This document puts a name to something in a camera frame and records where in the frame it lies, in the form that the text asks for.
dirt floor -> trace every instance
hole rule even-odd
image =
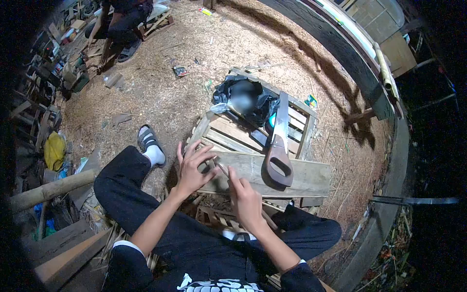
[[[104,166],[126,146],[136,146],[138,128],[151,124],[168,154],[168,166],[152,171],[143,186],[157,197],[166,185],[176,183],[177,143],[191,135],[211,102],[214,86],[223,81],[228,69],[284,63],[251,71],[299,100],[309,94],[318,100],[317,133],[307,160],[333,167],[329,198],[318,216],[339,221],[345,232],[361,219],[374,183],[386,169],[392,127],[375,118],[345,126],[345,117],[365,109],[356,84],[317,40],[285,16],[254,0],[222,1],[212,16],[199,12],[201,5],[202,1],[172,2],[176,25],[142,43],[132,59],[104,73],[123,74],[121,90],[104,87],[100,75],[63,104],[62,128],[74,143],[74,161],[100,147]],[[316,70],[315,59],[321,72]],[[98,63],[99,57],[92,62]],[[174,65],[185,66],[191,74],[176,78]],[[212,85],[207,92],[204,84],[209,80]],[[127,110],[135,115],[132,120],[112,127],[112,116]],[[317,268],[348,245],[340,241],[313,259],[310,264],[315,272],[322,273]]]

metal blade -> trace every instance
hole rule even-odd
[[[276,113],[274,135],[279,135],[284,141],[285,153],[289,153],[287,134],[289,130],[289,95],[285,92],[279,95],[280,103]]]

seated person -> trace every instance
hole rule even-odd
[[[179,181],[162,203],[141,190],[149,171],[167,162],[149,125],[138,133],[143,153],[126,147],[94,181],[96,197],[107,214],[131,235],[129,241],[113,245],[102,291],[270,292],[276,290],[266,275],[279,272],[284,292],[324,292],[305,261],[340,239],[336,221],[288,205],[284,213],[272,216],[285,230],[276,235],[261,215],[261,195],[230,166],[233,211],[250,234],[223,236],[177,211],[191,193],[222,175],[219,167],[198,171],[201,163],[216,156],[209,152],[212,145],[196,150],[200,143],[193,143],[184,154],[178,144]],[[146,265],[150,252],[169,264],[169,272],[159,279]]]
[[[114,7],[111,20],[108,17],[110,5]],[[106,64],[112,42],[124,46],[118,62],[125,62],[136,52],[141,40],[133,32],[133,29],[138,28],[138,25],[145,22],[152,13],[153,0],[102,0],[101,7],[102,12],[97,21],[85,31],[85,36],[89,39],[88,45],[94,39],[106,40],[99,67]]]

workbench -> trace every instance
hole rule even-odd
[[[251,81],[260,82],[263,87],[279,94],[280,89],[238,68],[231,68],[229,75],[242,75]],[[305,161],[311,147],[311,136],[316,120],[316,112],[303,102],[289,95],[289,159],[294,170],[291,187],[280,190],[266,185],[262,178],[262,164],[268,148],[264,148],[250,137],[250,133],[225,114],[207,111],[193,128],[187,147],[201,139],[203,145],[213,145],[212,151],[219,153],[224,165],[234,167],[239,176],[248,178],[253,188],[265,199],[285,207],[291,198],[306,198],[303,207],[320,206],[328,196],[331,167],[329,164]],[[201,164],[199,170],[207,171],[214,167],[212,161]],[[199,193],[228,194],[225,176],[215,179],[198,190]]]

right hand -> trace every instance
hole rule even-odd
[[[238,179],[233,167],[229,166],[228,169],[232,209],[242,226],[253,235],[261,230],[269,229],[266,220],[261,215],[261,194],[255,191],[245,178]]]

